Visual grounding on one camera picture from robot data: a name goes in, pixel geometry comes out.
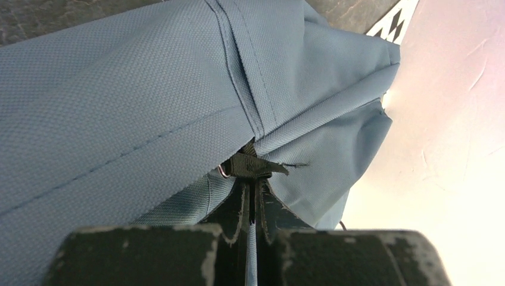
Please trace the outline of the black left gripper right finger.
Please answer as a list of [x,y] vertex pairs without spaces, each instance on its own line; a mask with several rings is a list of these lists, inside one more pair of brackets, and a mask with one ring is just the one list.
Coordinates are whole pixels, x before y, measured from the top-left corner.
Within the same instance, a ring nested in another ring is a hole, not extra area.
[[318,231],[255,187],[259,285],[449,285],[438,252],[420,232]]

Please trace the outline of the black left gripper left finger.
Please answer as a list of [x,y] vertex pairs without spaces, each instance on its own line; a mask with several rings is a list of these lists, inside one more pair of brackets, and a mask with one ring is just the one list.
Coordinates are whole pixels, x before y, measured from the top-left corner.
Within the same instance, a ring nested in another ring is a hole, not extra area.
[[196,225],[100,226],[71,233],[43,285],[245,285],[250,185]]

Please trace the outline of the blue fabric backpack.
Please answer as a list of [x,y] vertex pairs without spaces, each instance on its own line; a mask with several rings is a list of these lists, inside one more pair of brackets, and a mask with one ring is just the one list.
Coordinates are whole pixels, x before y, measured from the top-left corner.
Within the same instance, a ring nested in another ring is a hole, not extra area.
[[391,119],[400,47],[305,1],[167,1],[1,48],[1,284],[40,285],[80,226],[196,223],[249,141],[333,229]]

